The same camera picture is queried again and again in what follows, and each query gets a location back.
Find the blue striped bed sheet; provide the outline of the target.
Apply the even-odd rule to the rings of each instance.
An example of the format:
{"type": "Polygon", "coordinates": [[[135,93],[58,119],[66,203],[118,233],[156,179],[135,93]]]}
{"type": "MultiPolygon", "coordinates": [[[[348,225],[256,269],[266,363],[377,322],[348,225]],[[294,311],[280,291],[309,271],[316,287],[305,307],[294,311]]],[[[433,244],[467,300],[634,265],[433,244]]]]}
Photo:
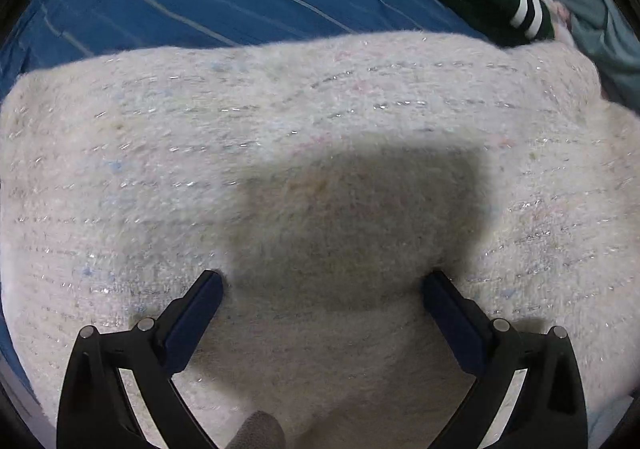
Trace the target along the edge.
{"type": "Polygon", "coordinates": [[[420,76],[484,36],[438,0],[34,0],[6,55],[2,307],[40,403],[75,331],[206,268],[202,407],[390,401],[444,363],[421,271],[477,225],[420,76]]]}

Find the white tweed jacket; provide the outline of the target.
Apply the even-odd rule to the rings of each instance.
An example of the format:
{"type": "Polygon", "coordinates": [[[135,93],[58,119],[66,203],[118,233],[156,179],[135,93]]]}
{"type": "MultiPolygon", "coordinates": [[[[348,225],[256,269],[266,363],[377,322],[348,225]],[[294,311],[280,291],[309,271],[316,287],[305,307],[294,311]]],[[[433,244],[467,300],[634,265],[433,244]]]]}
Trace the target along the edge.
{"type": "Polygon", "coordinates": [[[419,448],[471,385],[419,282],[570,334],[587,407],[639,382],[639,121],[560,42],[416,32],[154,48],[22,76],[1,105],[2,304],[49,420],[84,325],[206,269],[180,394],[217,443],[419,448]]]}

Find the teal velvet duvet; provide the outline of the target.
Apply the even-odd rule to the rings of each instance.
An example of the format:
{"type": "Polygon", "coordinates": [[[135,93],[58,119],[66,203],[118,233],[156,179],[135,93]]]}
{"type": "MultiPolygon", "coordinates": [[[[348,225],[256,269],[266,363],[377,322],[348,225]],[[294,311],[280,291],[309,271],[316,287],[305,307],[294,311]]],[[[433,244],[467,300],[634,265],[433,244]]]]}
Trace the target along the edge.
{"type": "Polygon", "coordinates": [[[570,12],[578,49],[597,67],[608,97],[639,110],[639,39],[613,0],[557,0],[570,12]]]}

